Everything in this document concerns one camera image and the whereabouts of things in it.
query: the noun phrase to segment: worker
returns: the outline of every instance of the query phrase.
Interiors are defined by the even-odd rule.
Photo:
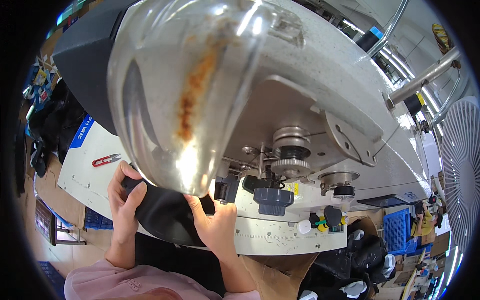
[[[138,230],[135,210],[146,194],[147,185],[142,181],[125,197],[121,186],[125,176],[135,180],[142,178],[125,161],[120,162],[113,175],[108,186],[108,201],[114,229],[105,258],[68,274],[64,286],[66,300],[260,300],[252,276],[235,251],[233,235],[237,209],[234,204],[223,205],[213,200],[215,214],[207,216],[198,197],[185,195],[198,236],[219,261],[226,290],[223,298],[188,276],[149,265],[135,266],[135,233]],[[208,270],[199,276],[208,276]]]
[[[428,235],[432,229],[437,226],[442,227],[443,216],[439,213],[433,215],[428,211],[427,204],[424,202],[422,206],[415,206],[416,210],[419,209],[422,212],[417,214],[417,220],[411,221],[410,236],[419,237]]]

